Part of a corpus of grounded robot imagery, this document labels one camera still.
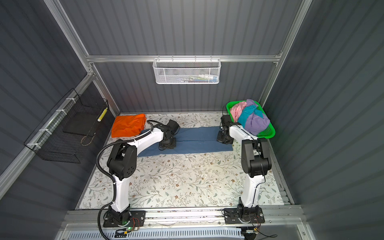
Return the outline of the blue t shirt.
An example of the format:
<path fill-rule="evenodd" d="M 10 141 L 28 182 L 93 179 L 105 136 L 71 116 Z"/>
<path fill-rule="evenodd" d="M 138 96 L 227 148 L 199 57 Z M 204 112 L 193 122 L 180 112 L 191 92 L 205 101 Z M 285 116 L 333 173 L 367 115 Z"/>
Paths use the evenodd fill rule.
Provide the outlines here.
<path fill-rule="evenodd" d="M 142 151 L 139 157 L 152 157 L 157 155 L 186 155 L 215 152 L 231 152 L 232 145 L 225 145 L 217 141 L 219 127 L 181 128 L 176 134 L 176 147 L 174 149 L 160 150 L 156 143 Z"/>

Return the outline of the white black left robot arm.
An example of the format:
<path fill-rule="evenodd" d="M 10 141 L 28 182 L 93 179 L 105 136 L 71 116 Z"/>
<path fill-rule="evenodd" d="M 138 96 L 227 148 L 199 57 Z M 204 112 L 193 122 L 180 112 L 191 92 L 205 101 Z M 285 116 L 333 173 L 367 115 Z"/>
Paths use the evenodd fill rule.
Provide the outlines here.
<path fill-rule="evenodd" d="M 129 189 L 130 178 L 137 169 L 138 155 L 154 144 L 160 150 L 174 149 L 177 144 L 175 135 L 180 125 L 170 120 L 166 125 L 149 120 L 151 128 L 145 133 L 126 141 L 116 141 L 107 161 L 109 174 L 113 179 L 114 196 L 108 213 L 118 225 L 126 225 L 131 220 Z"/>

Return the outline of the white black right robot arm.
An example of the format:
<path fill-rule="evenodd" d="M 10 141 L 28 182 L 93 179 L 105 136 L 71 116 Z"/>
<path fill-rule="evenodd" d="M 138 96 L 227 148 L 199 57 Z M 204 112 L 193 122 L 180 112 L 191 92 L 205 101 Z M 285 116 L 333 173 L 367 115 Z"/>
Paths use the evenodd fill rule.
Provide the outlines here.
<path fill-rule="evenodd" d="M 221 117 L 217 141 L 222 144 L 237 141 L 241 144 L 241 166 L 246 174 L 237 207 L 222 210 L 225 223 L 263 224 L 265 218 L 259 206 L 259 195 L 261 185 L 266 182 L 266 175 L 272 168 L 267 140 L 252 135 L 241 124 L 233 122 L 231 116 L 224 115 Z"/>

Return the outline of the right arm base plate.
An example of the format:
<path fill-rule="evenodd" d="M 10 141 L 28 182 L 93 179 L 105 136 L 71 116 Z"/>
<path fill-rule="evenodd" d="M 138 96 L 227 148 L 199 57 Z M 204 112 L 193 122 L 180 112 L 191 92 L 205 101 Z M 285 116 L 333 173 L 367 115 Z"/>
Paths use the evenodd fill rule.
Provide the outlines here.
<path fill-rule="evenodd" d="M 227 225 L 235 224 L 264 224 L 265 218 L 260 207 L 245 208 L 244 210 L 235 208 L 225 208 L 221 211 Z"/>

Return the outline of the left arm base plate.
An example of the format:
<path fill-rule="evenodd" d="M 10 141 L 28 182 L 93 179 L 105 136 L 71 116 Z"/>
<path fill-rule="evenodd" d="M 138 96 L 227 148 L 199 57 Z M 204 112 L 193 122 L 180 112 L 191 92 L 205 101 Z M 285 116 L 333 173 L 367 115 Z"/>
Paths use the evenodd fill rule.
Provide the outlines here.
<path fill-rule="evenodd" d="M 146 219 L 146 211 L 124 211 L 118 213 L 112 209 L 107 210 L 103 216 L 104 228 L 138 228 L 143 227 Z"/>

